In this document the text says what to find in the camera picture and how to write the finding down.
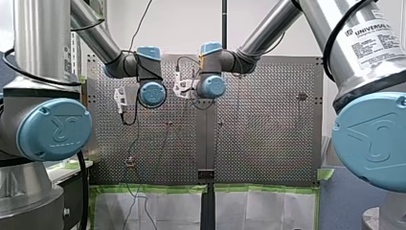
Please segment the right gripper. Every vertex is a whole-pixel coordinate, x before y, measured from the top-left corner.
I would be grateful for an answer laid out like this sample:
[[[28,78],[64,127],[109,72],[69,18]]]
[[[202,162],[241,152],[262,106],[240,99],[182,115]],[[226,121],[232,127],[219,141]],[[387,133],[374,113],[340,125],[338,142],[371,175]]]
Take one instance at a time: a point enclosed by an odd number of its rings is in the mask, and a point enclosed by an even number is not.
[[[200,104],[204,104],[204,106],[212,106],[214,104],[214,99],[203,99],[196,97],[192,101],[192,106],[200,106]]]

